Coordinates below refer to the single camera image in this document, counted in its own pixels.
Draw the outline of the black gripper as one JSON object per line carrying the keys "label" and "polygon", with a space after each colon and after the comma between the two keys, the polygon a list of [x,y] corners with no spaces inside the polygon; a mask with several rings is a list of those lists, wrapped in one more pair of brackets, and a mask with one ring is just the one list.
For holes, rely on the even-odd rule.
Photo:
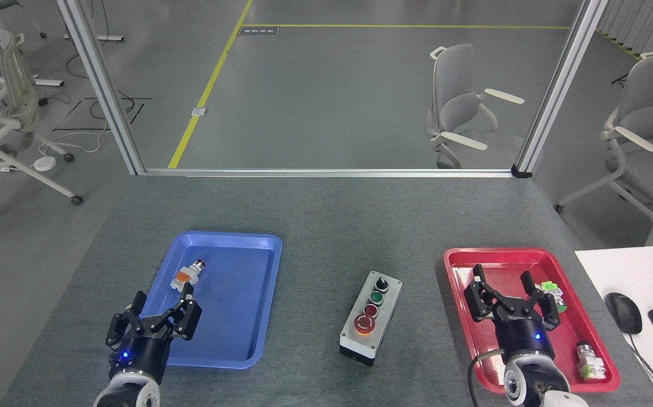
{"label": "black gripper", "polygon": [[[137,291],[125,312],[114,314],[111,319],[105,345],[107,347],[114,347],[118,343],[120,345],[109,357],[110,379],[120,373],[138,373],[151,377],[160,385],[166,370],[172,338],[181,337],[190,341],[197,330],[202,308],[193,299],[192,283],[185,283],[179,301],[157,316],[154,322],[149,323],[150,333],[141,335],[144,333],[144,327],[139,315],[143,311],[146,299],[146,293]],[[133,331],[126,333],[129,326],[136,333]]]}
{"label": "black gripper", "polygon": [[542,318],[512,316],[512,305],[508,303],[506,297],[489,286],[482,265],[473,267],[473,280],[464,289],[464,299],[469,314],[474,322],[496,318],[496,338],[500,349],[504,350],[502,355],[504,363],[508,363],[515,357],[532,353],[554,359],[555,353],[546,332],[546,330],[556,329],[561,324],[554,296],[543,291],[540,286],[536,286],[530,271],[523,271],[520,280],[525,293],[528,294],[528,299],[520,307],[520,312],[530,316],[533,314],[535,304],[538,304]]}

